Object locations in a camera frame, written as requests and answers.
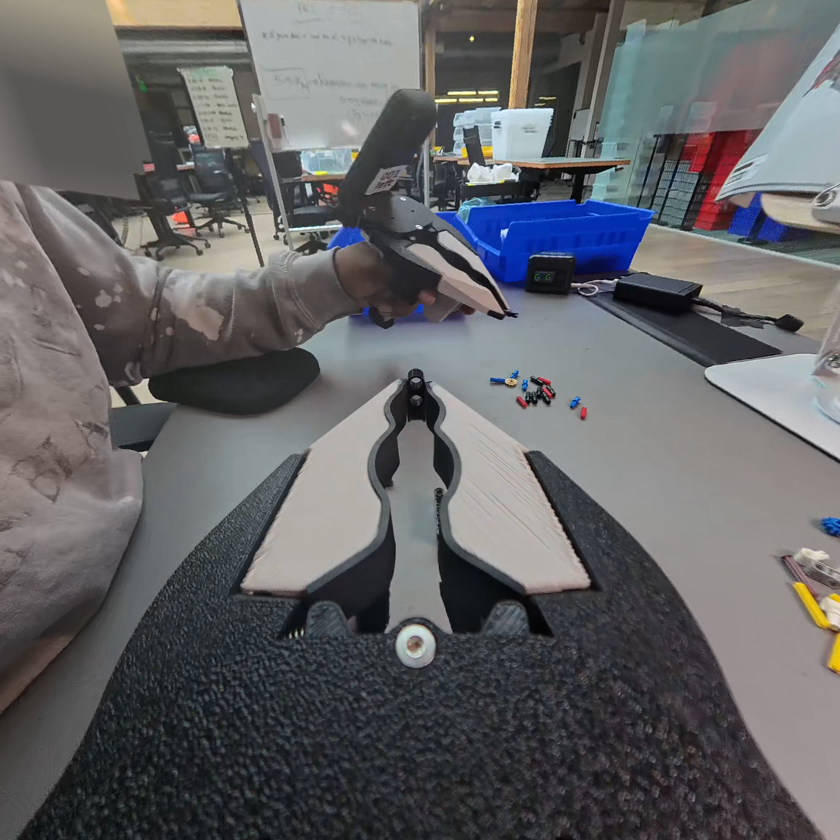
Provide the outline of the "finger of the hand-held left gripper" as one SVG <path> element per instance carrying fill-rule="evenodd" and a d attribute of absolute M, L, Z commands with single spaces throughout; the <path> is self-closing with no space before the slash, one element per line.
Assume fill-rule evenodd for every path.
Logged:
<path fill-rule="evenodd" d="M 452 270 L 463 271 L 476 280 L 479 277 L 493 279 L 477 253 L 452 231 L 412 231 L 409 234 L 408 276 L 416 289 L 426 288 L 436 292 L 436 303 L 429 310 L 467 308 L 456 307 L 439 296 L 440 276 Z"/>
<path fill-rule="evenodd" d="M 477 280 L 460 270 L 441 274 L 439 296 L 456 305 L 471 308 L 487 315 L 488 308 L 509 308 L 501 290 L 491 278 L 480 276 Z"/>

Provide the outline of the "whiteboard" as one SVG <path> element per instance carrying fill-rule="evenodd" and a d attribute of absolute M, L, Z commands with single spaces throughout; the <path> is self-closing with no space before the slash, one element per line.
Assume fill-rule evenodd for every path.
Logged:
<path fill-rule="evenodd" d="M 393 92 L 422 86 L 415 2 L 238 8 L 276 151 L 359 149 Z"/>

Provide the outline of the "stack of clear containers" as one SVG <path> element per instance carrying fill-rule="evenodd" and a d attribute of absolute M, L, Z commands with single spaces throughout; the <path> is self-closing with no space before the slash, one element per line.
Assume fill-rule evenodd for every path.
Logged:
<path fill-rule="evenodd" d="M 501 109 L 498 106 L 458 112 L 453 118 L 453 155 L 466 157 L 465 135 L 474 133 L 486 157 L 492 156 L 492 124 Z"/>

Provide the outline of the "red blue storage bin rack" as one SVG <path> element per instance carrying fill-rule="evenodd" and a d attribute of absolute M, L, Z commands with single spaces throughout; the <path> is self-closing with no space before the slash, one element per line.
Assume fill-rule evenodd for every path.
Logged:
<path fill-rule="evenodd" d="M 658 164 L 650 161 L 645 185 L 655 188 L 648 208 L 655 224 L 687 232 L 725 233 L 748 245 L 777 245 L 809 238 L 807 231 L 771 219 L 760 195 L 747 206 L 716 200 L 743 153 L 758 137 L 755 129 L 664 134 L 657 137 Z"/>

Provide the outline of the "white storage box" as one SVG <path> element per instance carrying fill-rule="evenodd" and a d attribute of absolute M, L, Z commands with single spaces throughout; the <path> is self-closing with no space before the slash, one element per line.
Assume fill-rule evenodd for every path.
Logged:
<path fill-rule="evenodd" d="M 543 157 L 553 121 L 551 108 L 503 109 L 491 120 L 495 161 L 532 161 Z"/>

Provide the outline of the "grey desk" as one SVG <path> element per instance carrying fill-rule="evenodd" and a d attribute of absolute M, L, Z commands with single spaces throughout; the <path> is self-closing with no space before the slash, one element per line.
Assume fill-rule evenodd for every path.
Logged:
<path fill-rule="evenodd" d="M 15 838 L 84 735 L 142 615 L 191 550 L 289 455 L 412 368 L 542 451 L 622 523 L 693 612 L 766 759 L 838 838 L 838 676 L 831 637 L 781 552 L 838 555 L 838 463 L 705 380 L 696 363 L 580 298 L 509 293 L 519 318 L 382 330 L 348 318 L 308 342 L 321 375 L 276 412 L 178 408 L 143 462 L 143 514 L 108 598 L 2 715 L 2 838 Z M 521 409 L 492 375 L 549 379 Z"/>

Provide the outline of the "long blue storage bin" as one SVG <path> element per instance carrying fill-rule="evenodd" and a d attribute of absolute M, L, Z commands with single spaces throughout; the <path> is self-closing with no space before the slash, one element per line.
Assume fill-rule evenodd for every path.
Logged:
<path fill-rule="evenodd" d="M 577 275 L 628 270 L 651 209 L 590 199 L 473 206 L 467 218 L 448 216 L 497 282 L 521 285 L 538 253 L 570 254 Z"/>

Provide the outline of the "person's left hand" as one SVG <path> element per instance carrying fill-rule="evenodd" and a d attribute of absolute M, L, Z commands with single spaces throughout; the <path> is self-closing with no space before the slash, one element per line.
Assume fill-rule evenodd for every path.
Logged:
<path fill-rule="evenodd" d="M 401 288 L 398 272 L 382 253 L 367 242 L 332 250 L 338 282 L 358 309 L 377 312 L 384 320 L 408 317 L 418 308 L 433 308 L 437 295 L 430 289 L 415 289 L 410 295 Z"/>

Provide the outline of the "black device green display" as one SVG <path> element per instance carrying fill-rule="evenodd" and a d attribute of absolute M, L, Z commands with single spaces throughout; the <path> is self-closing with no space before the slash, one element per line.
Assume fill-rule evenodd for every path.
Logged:
<path fill-rule="evenodd" d="M 567 297 L 571 293 L 576 259 L 572 253 L 543 251 L 530 255 L 524 290 L 531 294 Z"/>

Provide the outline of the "person's grey sweatshirt torso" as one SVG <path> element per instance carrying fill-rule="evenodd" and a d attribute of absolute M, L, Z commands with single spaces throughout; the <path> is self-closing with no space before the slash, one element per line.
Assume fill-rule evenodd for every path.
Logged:
<path fill-rule="evenodd" d="M 140 515 L 101 355 L 138 380 L 164 277 L 50 190 L 2 182 L 2 711 L 99 609 Z"/>

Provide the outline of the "wooden background table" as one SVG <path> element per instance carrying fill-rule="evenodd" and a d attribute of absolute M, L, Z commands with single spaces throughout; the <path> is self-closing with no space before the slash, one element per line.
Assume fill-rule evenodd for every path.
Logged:
<path fill-rule="evenodd" d="M 483 197 L 499 198 L 503 203 L 533 202 L 539 198 L 542 185 L 556 180 L 560 175 L 569 175 L 572 178 L 570 199 L 580 204 L 583 201 L 586 176 L 621 169 L 632 162 L 627 158 L 544 157 L 509 163 L 519 170 L 519 177 L 515 182 L 473 184 L 467 182 L 466 174 L 457 175 L 455 207 L 459 208 L 465 200 Z"/>

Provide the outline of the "instruction booklet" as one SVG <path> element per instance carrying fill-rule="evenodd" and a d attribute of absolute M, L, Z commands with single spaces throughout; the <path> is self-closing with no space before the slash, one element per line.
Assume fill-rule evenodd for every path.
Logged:
<path fill-rule="evenodd" d="M 817 194 L 839 181 L 839 30 L 803 72 L 717 195 Z"/>

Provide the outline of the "scatter of small brick pins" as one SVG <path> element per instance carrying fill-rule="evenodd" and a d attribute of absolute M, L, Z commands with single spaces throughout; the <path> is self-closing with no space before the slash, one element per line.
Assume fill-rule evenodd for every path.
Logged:
<path fill-rule="evenodd" d="M 519 380 L 518 386 L 510 388 L 504 385 L 504 380 L 508 377 L 517 377 Z M 519 370 L 512 371 L 507 376 L 492 375 L 488 377 L 488 384 L 496 388 L 507 388 L 511 392 L 516 392 L 513 397 L 515 403 L 523 410 L 527 410 L 533 406 L 552 406 L 559 403 L 559 396 L 553 387 L 552 382 L 542 376 L 527 376 L 520 375 Z"/>

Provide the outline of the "wooden pillar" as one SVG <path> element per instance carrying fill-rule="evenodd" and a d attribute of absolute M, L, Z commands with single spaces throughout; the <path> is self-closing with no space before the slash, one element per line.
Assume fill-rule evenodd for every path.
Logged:
<path fill-rule="evenodd" d="M 525 109 L 527 107 L 538 8 L 538 1 L 517 1 L 508 109 Z"/>

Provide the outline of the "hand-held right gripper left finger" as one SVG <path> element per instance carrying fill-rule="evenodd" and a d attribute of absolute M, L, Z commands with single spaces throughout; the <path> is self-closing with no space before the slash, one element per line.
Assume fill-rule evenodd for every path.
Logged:
<path fill-rule="evenodd" d="M 308 449 L 241 582 L 247 595 L 383 597 L 396 547 L 385 491 L 399 466 L 406 381 Z"/>

